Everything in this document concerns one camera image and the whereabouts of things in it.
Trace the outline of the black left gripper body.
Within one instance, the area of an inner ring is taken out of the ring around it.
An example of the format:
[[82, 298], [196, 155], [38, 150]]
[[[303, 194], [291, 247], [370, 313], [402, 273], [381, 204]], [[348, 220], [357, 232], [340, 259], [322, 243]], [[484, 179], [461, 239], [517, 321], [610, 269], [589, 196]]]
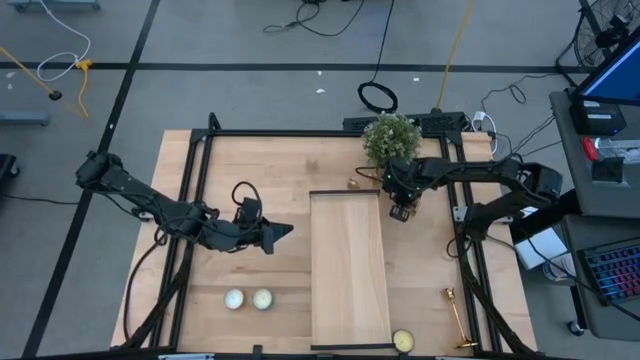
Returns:
[[269, 223], [262, 222], [248, 234], [242, 235], [234, 250], [241, 251], [250, 246], [261, 248], [265, 254], [274, 253], [274, 230]]

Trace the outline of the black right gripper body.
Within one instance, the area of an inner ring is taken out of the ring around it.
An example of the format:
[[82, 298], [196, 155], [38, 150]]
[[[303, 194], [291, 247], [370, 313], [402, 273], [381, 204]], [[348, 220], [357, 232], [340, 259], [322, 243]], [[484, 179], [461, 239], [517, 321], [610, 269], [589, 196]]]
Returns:
[[383, 190], [389, 195], [392, 205], [389, 216], [398, 221], [408, 221], [415, 213], [407, 205], [417, 197], [422, 196], [425, 188], [418, 182], [412, 181], [413, 168], [402, 159], [388, 159], [383, 173]]

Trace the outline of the cream candle dark rim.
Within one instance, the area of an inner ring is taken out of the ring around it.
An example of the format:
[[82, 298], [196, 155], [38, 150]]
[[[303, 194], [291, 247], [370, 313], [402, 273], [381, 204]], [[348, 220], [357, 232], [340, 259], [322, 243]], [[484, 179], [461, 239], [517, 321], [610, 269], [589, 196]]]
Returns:
[[253, 306], [259, 311], [267, 311], [271, 308], [274, 301], [273, 293], [267, 288], [257, 289], [252, 298]]

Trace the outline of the white round candle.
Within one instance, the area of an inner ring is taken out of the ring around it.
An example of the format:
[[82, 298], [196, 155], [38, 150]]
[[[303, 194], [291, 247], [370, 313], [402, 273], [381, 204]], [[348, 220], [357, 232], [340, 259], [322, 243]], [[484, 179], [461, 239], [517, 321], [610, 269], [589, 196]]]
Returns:
[[224, 294], [224, 305], [227, 309], [235, 311], [243, 307], [245, 295], [241, 289], [232, 288]]

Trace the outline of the wooden shelf riser black legs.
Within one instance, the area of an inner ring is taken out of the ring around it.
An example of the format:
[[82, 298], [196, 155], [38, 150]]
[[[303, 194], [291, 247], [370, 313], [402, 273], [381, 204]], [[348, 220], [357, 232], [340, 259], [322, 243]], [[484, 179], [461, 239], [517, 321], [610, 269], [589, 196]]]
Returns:
[[378, 197], [310, 193], [313, 351], [392, 346]]

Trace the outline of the yellow round candle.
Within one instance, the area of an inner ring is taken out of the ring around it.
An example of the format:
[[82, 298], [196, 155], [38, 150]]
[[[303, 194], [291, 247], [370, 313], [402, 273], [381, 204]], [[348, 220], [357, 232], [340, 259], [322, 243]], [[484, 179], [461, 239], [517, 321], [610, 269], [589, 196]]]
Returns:
[[392, 342], [396, 351], [400, 354], [410, 353], [415, 346], [413, 334], [406, 329], [398, 329], [392, 334]]

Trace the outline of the green potted plant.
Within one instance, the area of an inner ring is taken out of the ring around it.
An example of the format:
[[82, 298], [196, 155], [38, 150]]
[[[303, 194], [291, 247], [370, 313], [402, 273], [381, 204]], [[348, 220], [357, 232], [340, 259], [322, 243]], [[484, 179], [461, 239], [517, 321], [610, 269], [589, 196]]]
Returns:
[[381, 167], [392, 157], [405, 162], [417, 156], [422, 139], [419, 123], [398, 113], [381, 113], [361, 136], [370, 165]]

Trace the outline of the black perforated box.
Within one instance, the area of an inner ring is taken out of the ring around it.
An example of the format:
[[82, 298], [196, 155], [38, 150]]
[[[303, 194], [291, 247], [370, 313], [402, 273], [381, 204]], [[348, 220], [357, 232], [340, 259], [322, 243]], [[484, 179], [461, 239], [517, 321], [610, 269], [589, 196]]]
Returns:
[[[461, 132], [465, 125], [466, 115], [463, 112], [441, 112], [407, 115], [414, 120], [414, 125], [421, 128], [423, 134]], [[344, 118], [343, 129], [346, 131], [363, 131], [376, 117]]]

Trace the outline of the white power adapter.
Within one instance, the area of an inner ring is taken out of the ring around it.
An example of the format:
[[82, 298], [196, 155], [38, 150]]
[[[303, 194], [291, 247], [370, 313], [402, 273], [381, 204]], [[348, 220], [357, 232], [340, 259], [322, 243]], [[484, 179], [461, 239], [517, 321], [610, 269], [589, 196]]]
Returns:
[[493, 140], [491, 145], [491, 153], [495, 154], [498, 149], [498, 142], [497, 140], [495, 140], [497, 128], [492, 117], [484, 111], [476, 111], [472, 120], [470, 121], [470, 124], [474, 132], [483, 132], [482, 124], [484, 123], [485, 120], [487, 120], [489, 122], [489, 125], [491, 125], [490, 130], [485, 132], [488, 132], [488, 133], [490, 132], [494, 135], [494, 137], [492, 138]]

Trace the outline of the white cardboard box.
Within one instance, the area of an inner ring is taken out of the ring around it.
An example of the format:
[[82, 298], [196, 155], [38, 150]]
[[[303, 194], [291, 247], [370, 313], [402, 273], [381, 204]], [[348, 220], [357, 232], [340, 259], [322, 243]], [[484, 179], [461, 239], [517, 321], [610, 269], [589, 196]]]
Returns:
[[536, 268], [545, 262], [567, 252], [565, 243], [552, 228], [548, 228], [529, 239], [515, 245], [518, 259], [527, 270]]

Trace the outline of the white and blue item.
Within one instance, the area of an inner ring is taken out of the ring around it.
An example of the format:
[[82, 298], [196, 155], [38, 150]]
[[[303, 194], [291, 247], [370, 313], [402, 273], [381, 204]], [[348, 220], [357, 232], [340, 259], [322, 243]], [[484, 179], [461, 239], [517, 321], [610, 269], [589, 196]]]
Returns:
[[569, 280], [576, 276], [572, 255], [567, 252], [558, 255], [542, 265], [544, 275], [551, 281]]

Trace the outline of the black label printer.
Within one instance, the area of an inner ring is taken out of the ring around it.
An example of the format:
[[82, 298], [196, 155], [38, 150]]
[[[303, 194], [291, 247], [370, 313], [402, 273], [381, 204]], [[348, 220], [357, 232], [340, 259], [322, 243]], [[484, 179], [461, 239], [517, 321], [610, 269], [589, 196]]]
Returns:
[[616, 104], [579, 100], [570, 106], [570, 114], [580, 135], [613, 136], [627, 125]]

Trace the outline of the small black box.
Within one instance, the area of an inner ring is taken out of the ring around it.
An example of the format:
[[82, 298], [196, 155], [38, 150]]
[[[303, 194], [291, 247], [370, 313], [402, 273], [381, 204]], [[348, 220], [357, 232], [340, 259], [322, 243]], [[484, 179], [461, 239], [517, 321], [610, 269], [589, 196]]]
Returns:
[[624, 159], [611, 157], [596, 160], [592, 164], [591, 178], [594, 182], [621, 183], [624, 177]]

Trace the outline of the grey desk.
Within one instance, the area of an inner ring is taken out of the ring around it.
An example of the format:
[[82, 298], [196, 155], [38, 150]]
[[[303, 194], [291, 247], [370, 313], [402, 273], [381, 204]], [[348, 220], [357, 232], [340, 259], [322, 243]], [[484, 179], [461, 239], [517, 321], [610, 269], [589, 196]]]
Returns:
[[549, 100], [573, 182], [554, 206], [554, 222], [561, 227], [576, 265], [578, 319], [597, 338], [640, 342], [640, 295], [622, 302], [620, 309], [603, 305], [580, 258], [580, 252], [589, 248], [640, 242], [640, 164], [624, 171], [625, 184], [593, 181], [583, 137], [574, 128], [569, 95], [553, 92]]

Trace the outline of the clear plastic item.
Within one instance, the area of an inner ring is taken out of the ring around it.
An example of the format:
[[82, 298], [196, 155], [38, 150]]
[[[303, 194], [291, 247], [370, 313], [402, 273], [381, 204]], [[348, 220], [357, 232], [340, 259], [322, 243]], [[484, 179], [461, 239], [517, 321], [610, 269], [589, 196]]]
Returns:
[[622, 158], [625, 164], [640, 164], [640, 140], [597, 138], [594, 142], [600, 158]]

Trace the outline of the backlit computer keyboard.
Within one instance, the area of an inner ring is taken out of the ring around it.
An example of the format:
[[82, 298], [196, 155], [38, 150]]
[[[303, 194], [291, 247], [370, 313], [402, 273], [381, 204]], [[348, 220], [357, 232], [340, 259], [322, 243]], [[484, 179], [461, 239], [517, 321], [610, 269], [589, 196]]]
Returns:
[[578, 257], [603, 305], [640, 299], [640, 238], [583, 249]]

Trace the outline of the computer monitor blue screen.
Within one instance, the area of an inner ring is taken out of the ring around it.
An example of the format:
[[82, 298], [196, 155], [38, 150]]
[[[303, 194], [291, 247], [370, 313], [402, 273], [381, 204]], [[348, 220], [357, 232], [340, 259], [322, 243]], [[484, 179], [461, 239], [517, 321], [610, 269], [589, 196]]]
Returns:
[[640, 26], [571, 96], [589, 101], [640, 106]]

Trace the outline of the black chair base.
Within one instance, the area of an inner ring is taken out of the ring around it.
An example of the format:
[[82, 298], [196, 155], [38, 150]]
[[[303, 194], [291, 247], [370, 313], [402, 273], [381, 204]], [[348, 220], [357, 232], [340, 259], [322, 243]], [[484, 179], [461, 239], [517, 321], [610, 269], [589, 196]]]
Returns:
[[0, 182], [20, 174], [17, 158], [11, 154], [0, 154]]

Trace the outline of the black floor fan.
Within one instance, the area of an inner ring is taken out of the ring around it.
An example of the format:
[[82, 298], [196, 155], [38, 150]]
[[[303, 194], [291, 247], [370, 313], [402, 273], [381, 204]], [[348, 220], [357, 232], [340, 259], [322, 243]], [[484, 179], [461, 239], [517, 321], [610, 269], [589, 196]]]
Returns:
[[573, 53], [578, 68], [595, 68], [640, 26], [640, 0], [578, 0], [578, 3], [579, 18], [572, 38], [554, 63], [556, 72], [573, 87], [577, 83], [561, 64], [568, 52]]

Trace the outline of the grey furniture foot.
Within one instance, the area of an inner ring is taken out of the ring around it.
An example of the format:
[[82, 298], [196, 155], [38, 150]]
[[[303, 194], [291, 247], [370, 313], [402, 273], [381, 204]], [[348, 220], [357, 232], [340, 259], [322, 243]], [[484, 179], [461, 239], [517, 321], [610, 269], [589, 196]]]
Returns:
[[13, 7], [17, 12], [26, 12], [31, 8], [47, 7], [49, 10], [62, 9], [84, 9], [91, 8], [99, 11], [102, 6], [99, 0], [5, 0], [6, 4]]
[[48, 126], [50, 116], [40, 112], [0, 111], [0, 125]]

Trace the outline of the black aluminium rig frame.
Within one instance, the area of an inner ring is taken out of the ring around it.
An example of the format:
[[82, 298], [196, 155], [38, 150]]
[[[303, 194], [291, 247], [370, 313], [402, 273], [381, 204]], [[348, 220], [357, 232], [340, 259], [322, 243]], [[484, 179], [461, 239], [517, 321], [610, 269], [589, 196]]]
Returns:
[[[272, 255], [256, 247], [228, 254], [196, 248], [183, 305], [170, 304], [162, 321], [160, 345], [184, 352], [307, 354], [312, 340], [310, 193], [343, 190], [349, 178], [364, 189], [374, 184], [362, 141], [342, 131], [221, 130], [203, 156], [199, 129], [164, 133], [152, 184], [169, 197], [181, 187], [201, 194], [223, 218], [235, 213], [235, 197], [258, 193], [266, 217], [294, 230], [278, 241]], [[387, 195], [379, 198], [390, 325], [415, 338], [417, 356], [455, 354], [460, 339], [443, 290], [455, 289], [462, 326], [485, 351], [508, 350], [473, 294], [466, 290], [453, 244], [452, 209], [500, 195], [495, 184], [455, 184], [422, 195], [406, 222], [389, 216]], [[242, 308], [224, 305], [232, 288], [245, 295]], [[254, 292], [274, 296], [267, 311], [257, 310]]]

